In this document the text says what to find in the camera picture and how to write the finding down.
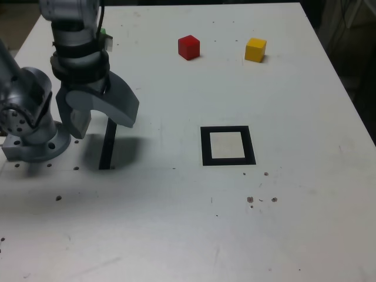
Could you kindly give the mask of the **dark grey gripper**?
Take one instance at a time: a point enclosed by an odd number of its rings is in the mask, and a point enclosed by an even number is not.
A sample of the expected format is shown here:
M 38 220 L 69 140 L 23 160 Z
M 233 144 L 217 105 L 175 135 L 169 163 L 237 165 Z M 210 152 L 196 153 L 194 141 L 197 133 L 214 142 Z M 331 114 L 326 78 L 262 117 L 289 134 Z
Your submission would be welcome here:
M 91 121 L 90 111 L 104 113 L 116 124 L 132 128 L 139 100 L 129 85 L 110 72 L 100 79 L 60 74 L 56 102 L 62 124 L 77 139 L 83 139 Z

